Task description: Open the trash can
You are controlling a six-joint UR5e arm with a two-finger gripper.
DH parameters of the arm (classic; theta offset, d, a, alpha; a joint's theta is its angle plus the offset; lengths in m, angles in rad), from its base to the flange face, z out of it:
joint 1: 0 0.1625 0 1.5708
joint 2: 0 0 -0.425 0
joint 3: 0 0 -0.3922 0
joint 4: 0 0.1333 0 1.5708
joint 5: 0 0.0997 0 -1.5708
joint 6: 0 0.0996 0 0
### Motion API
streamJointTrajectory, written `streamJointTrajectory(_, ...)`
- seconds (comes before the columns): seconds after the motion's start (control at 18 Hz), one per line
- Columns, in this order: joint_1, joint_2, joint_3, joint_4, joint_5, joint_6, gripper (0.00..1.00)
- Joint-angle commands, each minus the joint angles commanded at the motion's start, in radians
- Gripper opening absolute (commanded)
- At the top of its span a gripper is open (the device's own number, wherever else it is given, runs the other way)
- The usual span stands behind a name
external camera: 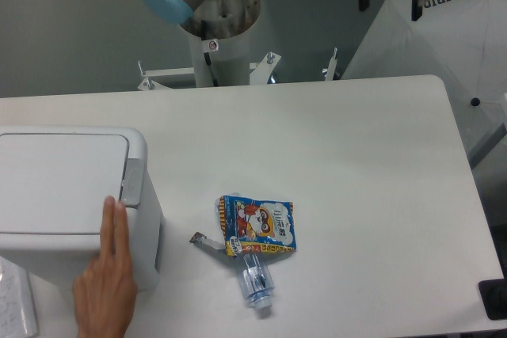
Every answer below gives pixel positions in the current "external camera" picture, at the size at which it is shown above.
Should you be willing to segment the bare human hand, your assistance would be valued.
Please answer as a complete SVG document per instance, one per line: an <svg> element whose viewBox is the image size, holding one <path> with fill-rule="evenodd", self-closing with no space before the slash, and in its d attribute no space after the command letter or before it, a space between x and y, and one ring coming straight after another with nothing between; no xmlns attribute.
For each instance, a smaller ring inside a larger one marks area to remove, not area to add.
<svg viewBox="0 0 507 338"><path fill-rule="evenodd" d="M132 321L134 280L126 207L109 196L103 205L101 248L73 283L78 337L123 337Z"/></svg>

